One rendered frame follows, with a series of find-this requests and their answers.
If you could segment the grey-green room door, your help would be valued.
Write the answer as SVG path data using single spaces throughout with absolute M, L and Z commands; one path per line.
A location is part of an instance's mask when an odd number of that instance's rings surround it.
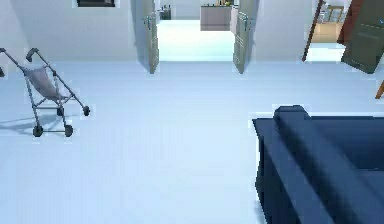
M 251 52 L 251 39 L 253 37 L 252 29 L 254 24 L 254 8 L 257 0 L 239 0 L 238 12 L 246 13 L 251 21 L 249 24 L 249 30 L 239 31 L 236 23 L 233 63 L 236 66 L 238 72 L 243 74 L 249 61 Z
M 154 0 L 136 0 L 135 3 L 138 59 L 150 74 L 154 74 L 159 64 L 157 21 L 153 29 L 149 31 L 143 23 L 143 18 L 151 12 L 155 12 L 155 2 Z

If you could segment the dark blue sofa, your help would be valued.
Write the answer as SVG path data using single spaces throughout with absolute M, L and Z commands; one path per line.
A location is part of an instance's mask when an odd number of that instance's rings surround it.
M 384 224 L 384 117 L 281 106 L 253 121 L 267 224 Z

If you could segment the grey folding baby stroller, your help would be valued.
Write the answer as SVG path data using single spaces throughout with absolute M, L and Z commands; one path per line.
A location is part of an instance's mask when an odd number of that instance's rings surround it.
M 55 110 L 56 115 L 59 116 L 63 122 L 63 129 L 61 132 L 64 133 L 66 137 L 71 137 L 73 134 L 73 127 L 66 121 L 64 105 L 69 100 L 75 100 L 81 106 L 85 116 L 90 115 L 90 108 L 81 102 L 75 92 L 64 82 L 58 72 L 40 54 L 38 48 L 31 48 L 25 56 L 28 62 L 32 62 L 33 55 L 37 54 L 44 62 L 43 66 L 33 69 L 20 65 L 5 48 L 0 48 L 0 54 L 1 53 L 4 53 L 23 73 L 36 122 L 32 131 L 33 136 L 41 137 L 45 132 L 37 111 Z

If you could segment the wooden chair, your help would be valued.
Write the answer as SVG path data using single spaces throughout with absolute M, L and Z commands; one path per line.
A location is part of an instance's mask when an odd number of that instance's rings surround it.
M 318 23 L 341 23 L 344 13 L 343 6 L 327 6 L 320 10 Z

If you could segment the dark green room door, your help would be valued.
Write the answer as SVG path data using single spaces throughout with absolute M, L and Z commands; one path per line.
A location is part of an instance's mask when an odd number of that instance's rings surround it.
M 384 54 L 384 0 L 364 0 L 341 61 L 373 74 Z

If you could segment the brown wooden door frame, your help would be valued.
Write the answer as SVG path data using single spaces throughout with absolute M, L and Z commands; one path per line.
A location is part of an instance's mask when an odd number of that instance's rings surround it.
M 320 15 L 320 11 L 321 11 L 321 7 L 323 5 L 323 2 L 324 2 L 324 0 L 317 0 L 316 11 L 315 11 L 314 16 L 313 16 L 312 24 L 311 24 L 311 27 L 310 27 L 310 30 L 309 30 L 309 34 L 308 34 L 308 38 L 307 38 L 307 42 L 306 42 L 306 45 L 305 45 L 305 48 L 304 48 L 304 51 L 303 51 L 303 55 L 302 55 L 302 58 L 301 58 L 302 62 L 305 62 L 306 59 L 307 59 L 308 51 L 309 51 L 309 48 L 310 48 L 310 44 L 312 42 L 312 38 L 313 38 L 313 35 L 314 35 L 315 27 L 316 27 L 317 20 L 318 20 L 319 15 Z

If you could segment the black framed wall picture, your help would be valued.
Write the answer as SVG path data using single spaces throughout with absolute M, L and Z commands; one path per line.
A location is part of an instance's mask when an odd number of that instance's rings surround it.
M 72 7 L 120 8 L 120 0 L 72 0 Z

